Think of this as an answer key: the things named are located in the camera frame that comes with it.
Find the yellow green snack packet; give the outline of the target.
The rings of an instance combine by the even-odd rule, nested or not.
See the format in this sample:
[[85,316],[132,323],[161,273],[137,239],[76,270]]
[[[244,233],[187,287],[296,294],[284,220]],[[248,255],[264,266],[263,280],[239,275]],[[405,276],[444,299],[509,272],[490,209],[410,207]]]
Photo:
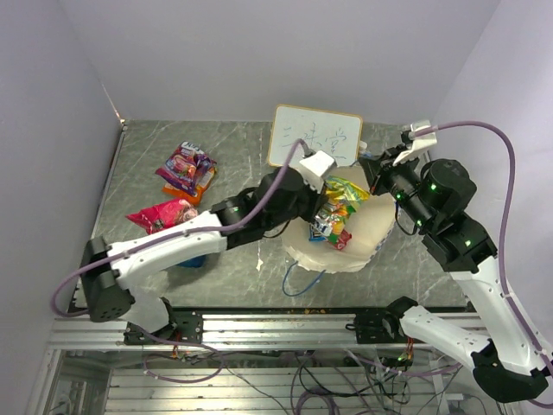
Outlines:
[[352,235],[346,223],[370,197],[369,193],[353,182],[330,176],[326,180],[327,201],[321,206],[311,227],[336,250],[343,250]]

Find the blue checkered paper bag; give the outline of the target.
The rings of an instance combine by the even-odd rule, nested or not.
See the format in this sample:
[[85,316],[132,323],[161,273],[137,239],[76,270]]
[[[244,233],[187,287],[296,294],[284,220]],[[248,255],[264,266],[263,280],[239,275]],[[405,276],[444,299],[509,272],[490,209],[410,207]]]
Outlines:
[[[330,176],[338,176],[369,193],[364,172],[359,166],[339,167]],[[389,195],[371,195],[346,223],[352,235],[346,247],[338,251],[326,240],[308,240],[309,225],[301,218],[292,220],[281,236],[283,248],[296,267],[321,275],[361,271],[381,250],[395,224],[396,205]]]

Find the purple snack packet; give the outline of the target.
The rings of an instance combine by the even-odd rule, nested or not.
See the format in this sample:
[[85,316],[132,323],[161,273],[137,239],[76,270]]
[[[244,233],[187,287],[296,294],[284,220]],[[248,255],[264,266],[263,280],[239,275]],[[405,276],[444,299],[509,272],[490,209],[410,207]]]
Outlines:
[[216,161],[198,145],[184,141],[155,174],[174,188],[194,195],[200,180],[215,166]]

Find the red snack packet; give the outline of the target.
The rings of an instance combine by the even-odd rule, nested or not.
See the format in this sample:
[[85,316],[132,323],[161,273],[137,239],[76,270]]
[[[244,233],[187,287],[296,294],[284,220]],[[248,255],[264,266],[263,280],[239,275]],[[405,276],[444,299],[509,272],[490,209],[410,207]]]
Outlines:
[[198,211],[191,203],[177,198],[127,214],[125,218],[152,234],[180,225],[197,215]]

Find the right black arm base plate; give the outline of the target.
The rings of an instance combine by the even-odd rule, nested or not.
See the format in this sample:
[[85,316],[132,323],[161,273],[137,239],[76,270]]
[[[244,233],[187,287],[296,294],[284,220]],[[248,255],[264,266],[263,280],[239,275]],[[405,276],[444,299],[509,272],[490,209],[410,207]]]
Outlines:
[[408,341],[408,336],[400,327],[398,319],[392,316],[356,315],[345,329],[353,332],[358,344],[400,344]]

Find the blue candy packet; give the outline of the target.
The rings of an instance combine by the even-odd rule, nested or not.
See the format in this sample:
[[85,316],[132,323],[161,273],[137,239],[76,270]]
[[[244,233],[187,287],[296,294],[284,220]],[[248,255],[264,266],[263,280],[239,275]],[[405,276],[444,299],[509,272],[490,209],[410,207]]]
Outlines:
[[207,256],[202,255],[195,257],[193,259],[188,259],[186,261],[180,262],[178,266],[184,268],[201,268],[206,262]]

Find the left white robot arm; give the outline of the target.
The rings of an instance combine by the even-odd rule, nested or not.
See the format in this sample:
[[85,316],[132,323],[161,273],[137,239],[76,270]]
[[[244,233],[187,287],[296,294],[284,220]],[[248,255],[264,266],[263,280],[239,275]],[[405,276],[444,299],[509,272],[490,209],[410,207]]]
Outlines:
[[256,187],[164,231],[107,244],[90,239],[81,266],[87,314],[92,322],[122,318],[145,330],[154,342],[174,336],[168,300],[143,292],[142,278],[189,259],[221,253],[261,240],[270,230],[301,218],[314,220],[325,202],[326,183],[296,169],[279,168]]

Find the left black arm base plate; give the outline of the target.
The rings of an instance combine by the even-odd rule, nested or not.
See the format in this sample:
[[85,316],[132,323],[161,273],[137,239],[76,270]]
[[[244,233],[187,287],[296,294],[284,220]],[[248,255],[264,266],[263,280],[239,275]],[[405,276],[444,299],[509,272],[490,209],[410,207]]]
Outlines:
[[172,324],[154,334],[144,334],[137,325],[128,323],[124,332],[124,344],[127,346],[171,345],[176,342],[202,343],[203,318],[199,312],[177,310]]

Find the orange snack packet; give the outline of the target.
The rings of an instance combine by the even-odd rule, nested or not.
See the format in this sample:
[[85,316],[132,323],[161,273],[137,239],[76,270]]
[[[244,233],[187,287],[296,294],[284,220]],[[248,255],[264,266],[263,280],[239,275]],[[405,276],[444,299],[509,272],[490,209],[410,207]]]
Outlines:
[[171,195],[174,198],[184,199],[193,206],[198,207],[200,205],[203,194],[210,187],[216,173],[217,169],[215,167],[210,168],[206,172],[206,174],[203,175],[202,178],[199,179],[199,181],[197,181],[194,193],[192,195],[183,190],[175,188],[169,183],[166,183],[162,187],[162,192],[166,195]]

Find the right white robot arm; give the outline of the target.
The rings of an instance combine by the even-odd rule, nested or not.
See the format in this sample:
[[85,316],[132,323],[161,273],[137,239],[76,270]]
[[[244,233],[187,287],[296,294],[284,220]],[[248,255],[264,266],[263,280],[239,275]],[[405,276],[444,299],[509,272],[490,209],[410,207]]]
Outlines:
[[434,315],[417,301],[400,297],[386,308],[380,326],[391,342],[405,336],[428,343],[470,370],[479,387],[501,403],[536,399],[551,369],[507,301],[499,255],[486,229],[465,211],[477,186],[457,161],[438,159],[395,164],[397,149],[359,164],[372,195],[389,194],[413,220],[430,256],[461,287],[485,324],[478,335]]

